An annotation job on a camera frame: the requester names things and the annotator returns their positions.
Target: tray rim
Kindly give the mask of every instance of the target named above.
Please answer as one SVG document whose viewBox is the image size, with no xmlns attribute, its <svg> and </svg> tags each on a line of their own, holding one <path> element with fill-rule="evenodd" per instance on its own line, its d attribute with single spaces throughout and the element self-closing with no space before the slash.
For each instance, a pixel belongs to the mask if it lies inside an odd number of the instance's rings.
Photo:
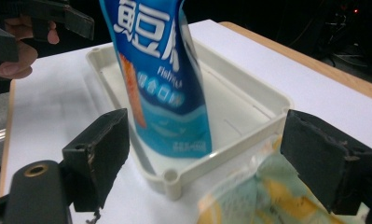
<svg viewBox="0 0 372 224">
<path fill-rule="evenodd" d="M 226 60 L 226 58 L 223 55 L 218 54 L 214 49 L 207 48 L 206 46 L 203 46 L 199 41 L 193 40 L 194 46 L 198 46 L 198 48 L 204 48 L 205 50 L 209 51 L 210 53 L 214 54 L 216 57 L 227 61 L 228 64 L 231 66 L 239 69 L 242 73 L 247 74 L 252 79 L 257 81 L 258 83 L 265 85 L 267 88 L 269 88 L 271 91 L 276 92 L 279 94 L 282 98 L 284 98 L 288 106 L 282 109 L 282 113 L 279 116 L 276 116 L 275 118 L 271 119 L 269 122 L 264 123 L 264 125 L 258 127 L 257 129 L 253 130 L 249 134 L 245 135 L 243 138 L 240 139 L 237 143 L 232 143 L 229 146 L 226 146 L 226 148 L 218 148 L 215 152 L 213 152 L 212 155 L 205 156 L 203 158 L 200 158 L 198 161 L 194 161 L 190 163 L 184 170 L 181 172 L 176 172 L 174 169 L 168 169 L 164 172 L 163 175 L 153 175 L 149 173 L 142 164 L 142 161 L 140 160 L 136 149 L 133 146 L 133 143 L 131 141 L 131 155 L 134 158 L 134 161 L 137 165 L 137 169 L 142 174 L 142 176 L 147 180 L 147 183 L 149 186 L 154 189 L 155 191 L 158 191 L 160 193 L 166 194 L 166 196 L 171 200 L 177 200 L 181 197 L 182 194 L 182 186 L 185 184 L 188 184 L 195 180 L 196 178 L 205 175 L 206 173 L 212 171 L 215 167 L 220 165 L 222 162 L 231 160 L 233 157 L 240 155 L 243 151 L 247 150 L 247 148 L 251 148 L 256 143 L 260 142 L 264 139 L 256 139 L 258 138 L 258 135 L 264 135 L 265 138 L 269 136 L 269 134 L 263 133 L 263 132 L 269 132 L 271 134 L 279 134 L 278 130 L 282 130 L 284 127 L 285 117 L 286 117 L 286 110 L 294 108 L 293 100 L 285 95 L 283 92 L 277 90 L 276 88 L 272 87 L 268 83 L 262 81 L 256 76 L 253 76 L 253 74 L 250 74 L 249 72 L 245 71 L 241 67 L 238 67 L 234 62 L 231 60 Z M 113 107 L 117 107 L 117 104 L 114 102 L 114 99 L 112 96 L 110 96 L 109 90 L 106 88 L 106 85 L 103 83 L 103 80 L 100 78 L 100 68 L 96 67 L 94 65 L 94 60 L 96 58 L 92 59 L 93 55 L 97 55 L 97 53 L 101 53 L 100 51 L 112 51 L 114 54 L 113 58 L 117 59 L 114 46 L 108 45 L 108 46 L 102 46 L 97 47 L 89 51 L 86 55 L 87 61 L 89 62 L 92 69 L 95 71 L 95 75 L 99 79 L 99 82 L 102 84 L 104 91 L 106 95 L 109 98 L 110 103 L 113 105 Z M 99 59 L 104 63 L 111 64 L 112 61 L 108 61 L 105 58 Z M 132 132 L 130 132 L 130 137 L 136 137 L 135 132 L 133 128 L 130 125 L 130 128 Z M 230 151 L 232 148 L 236 148 L 237 145 L 246 145 L 242 146 L 241 149 L 236 150 L 234 152 L 233 150 Z"/>
</svg>

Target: transparent plastic wrapper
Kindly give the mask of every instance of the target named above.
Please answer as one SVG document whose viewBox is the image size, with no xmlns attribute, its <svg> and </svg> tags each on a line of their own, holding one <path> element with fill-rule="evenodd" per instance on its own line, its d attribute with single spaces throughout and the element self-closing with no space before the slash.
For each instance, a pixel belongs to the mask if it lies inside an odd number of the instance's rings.
<svg viewBox="0 0 372 224">
<path fill-rule="evenodd" d="M 280 143 L 281 138 L 267 143 L 250 164 L 204 196 L 197 223 L 364 223 L 360 216 L 328 214 L 279 153 Z"/>
<path fill-rule="evenodd" d="M 183 0 L 100 0 L 138 136 L 158 153 L 212 152 L 207 109 Z"/>
</svg>

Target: black metal bracket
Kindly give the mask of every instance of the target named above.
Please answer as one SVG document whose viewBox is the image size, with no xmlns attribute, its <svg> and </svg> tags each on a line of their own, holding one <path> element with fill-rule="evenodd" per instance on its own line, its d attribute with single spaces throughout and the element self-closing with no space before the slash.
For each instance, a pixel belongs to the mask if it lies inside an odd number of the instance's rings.
<svg viewBox="0 0 372 224">
<path fill-rule="evenodd" d="M 290 110 L 281 153 L 328 212 L 353 216 L 365 203 L 372 223 L 372 148 L 322 119 Z"/>
<path fill-rule="evenodd" d="M 0 198 L 0 223 L 72 223 L 77 212 L 104 207 L 130 151 L 126 109 L 100 116 L 63 148 L 63 161 L 37 161 L 13 175 Z"/>
<path fill-rule="evenodd" d="M 64 23 L 66 29 L 85 38 L 94 36 L 94 19 L 72 8 L 68 0 L 0 0 L 0 64 L 19 60 L 16 38 L 4 31 L 4 19 L 20 15 L 31 17 L 35 40 L 47 42 L 49 21 Z"/>
</svg>

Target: dark background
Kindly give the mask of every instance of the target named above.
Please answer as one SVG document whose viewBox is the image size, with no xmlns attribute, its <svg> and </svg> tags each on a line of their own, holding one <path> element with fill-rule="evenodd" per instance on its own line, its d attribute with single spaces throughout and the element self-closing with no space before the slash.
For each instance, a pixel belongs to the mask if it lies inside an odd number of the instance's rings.
<svg viewBox="0 0 372 224">
<path fill-rule="evenodd" d="M 70 4 L 95 20 L 94 40 L 59 23 L 58 45 L 24 40 L 37 49 L 39 57 L 111 41 L 99 0 L 70 0 Z M 189 23 L 231 21 L 318 60 L 333 61 L 331 57 L 339 51 L 352 55 L 356 46 L 361 55 L 357 63 L 367 73 L 372 71 L 372 0 L 185 0 L 183 10 Z M 0 90 L 8 91 L 8 84 L 0 83 Z"/>
</svg>

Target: wooden table edge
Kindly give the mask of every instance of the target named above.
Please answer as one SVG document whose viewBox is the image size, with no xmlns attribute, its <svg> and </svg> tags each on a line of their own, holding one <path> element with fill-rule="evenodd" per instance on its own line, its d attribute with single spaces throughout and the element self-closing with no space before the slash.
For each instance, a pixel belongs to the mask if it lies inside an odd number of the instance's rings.
<svg viewBox="0 0 372 224">
<path fill-rule="evenodd" d="M 254 40 L 255 42 L 269 48 L 277 51 L 278 53 L 286 56 L 287 58 L 296 61 L 298 63 L 301 63 L 308 68 L 326 76 L 334 79 L 335 81 L 352 88 L 363 95 L 366 95 L 370 98 L 372 98 L 372 83 L 367 82 L 363 79 L 360 79 L 359 77 L 355 77 L 353 75 L 350 75 L 346 72 L 343 72 L 335 67 L 329 66 L 328 64 L 322 63 L 320 61 L 317 61 L 305 54 L 302 54 L 296 50 L 287 48 L 284 45 L 281 45 L 275 41 L 272 41 L 262 35 L 258 35 L 252 31 L 249 31 L 235 23 L 229 22 L 229 21 L 222 21 L 219 22 L 219 24 L 227 27 L 228 29 L 243 35 L 249 39 Z"/>
<path fill-rule="evenodd" d="M 5 143 L 3 146 L 2 165 L 1 165 L 1 171 L 0 171 L 0 197 L 3 197 L 5 195 L 8 151 L 9 151 L 11 125 L 12 125 L 13 112 L 14 112 L 15 83 L 16 83 L 15 80 L 11 81 L 10 92 L 8 96 L 6 137 L 5 137 Z"/>
</svg>

